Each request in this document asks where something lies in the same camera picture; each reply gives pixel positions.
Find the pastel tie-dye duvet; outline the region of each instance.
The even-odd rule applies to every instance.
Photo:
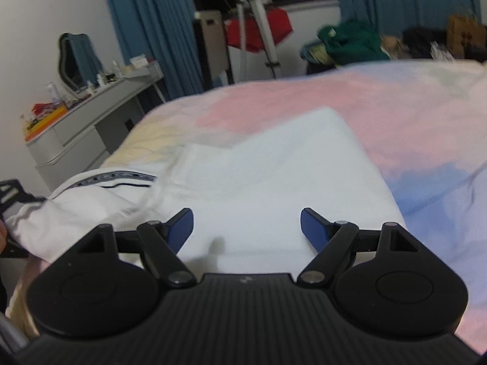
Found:
[[[163,161],[187,142],[224,147],[324,106],[355,132],[408,230],[466,282],[469,306],[457,333],[487,349],[487,71],[480,64],[361,64],[180,99],[152,111],[105,165]]]

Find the green clothing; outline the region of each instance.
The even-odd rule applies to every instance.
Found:
[[[366,22],[350,20],[339,26],[325,26],[318,31],[326,52],[338,64],[389,60],[380,49],[380,37]]]

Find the red bag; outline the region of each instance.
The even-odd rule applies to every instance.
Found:
[[[276,45],[293,32],[291,22],[284,9],[275,8],[267,12],[267,18]],[[245,19],[245,35],[247,37],[247,51],[259,52],[264,50],[261,34],[254,18]],[[240,30],[237,19],[232,19],[226,27],[226,38],[229,46],[240,48]]]

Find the orange box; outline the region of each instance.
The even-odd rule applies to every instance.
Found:
[[[33,139],[35,136],[37,136],[38,134],[42,133],[45,129],[47,129],[51,124],[56,122],[59,118],[61,118],[61,116],[63,116],[67,112],[68,109],[64,105],[55,109],[48,116],[46,116],[40,122],[37,122],[33,127],[31,127],[28,130],[28,134],[27,137],[25,138],[25,141],[29,141]]]

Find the bed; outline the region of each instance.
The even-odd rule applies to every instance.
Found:
[[[259,208],[276,217],[309,202],[305,207],[321,207],[318,211],[328,219],[348,219],[364,229],[377,229],[391,219],[405,224],[465,281],[468,309],[457,335],[484,352],[486,135],[487,72],[474,62],[359,64],[313,77],[224,87],[167,103],[149,113],[101,169],[68,180],[54,191],[47,207],[27,206],[8,220],[16,239],[33,254],[9,314],[35,333],[23,303],[25,287],[81,232],[101,221],[119,222],[116,227],[123,229],[127,213],[132,213],[133,225],[154,217],[158,207],[155,215],[169,218],[188,202],[196,222],[198,215],[221,210],[225,217],[218,223],[226,229],[213,240],[194,238],[194,251],[182,248],[180,256],[190,268],[202,273],[242,268],[247,268],[245,273],[272,272],[272,257],[284,254],[295,260],[289,266],[293,272],[312,254],[301,239],[258,236],[250,244],[253,258],[239,259],[236,249],[246,232],[260,229],[261,221],[244,217]],[[251,171],[244,168],[248,164]],[[323,174],[310,164],[322,166]],[[276,181],[273,172],[281,168],[306,174],[289,173],[286,177],[292,180]],[[259,192],[264,181],[265,196]],[[273,191],[275,198],[266,197]],[[283,202],[293,191],[298,200]],[[233,193],[242,197],[235,200]],[[248,207],[252,196],[266,201]],[[235,202],[226,208],[231,197]],[[60,198],[63,203],[56,203]],[[233,213],[235,205],[239,210]],[[113,214],[118,217],[107,219]],[[209,225],[214,218],[215,225],[213,214],[208,221],[199,218]],[[246,230],[226,242],[218,239],[235,225]],[[262,257],[262,247],[273,250]],[[260,269],[249,268],[249,263]]]

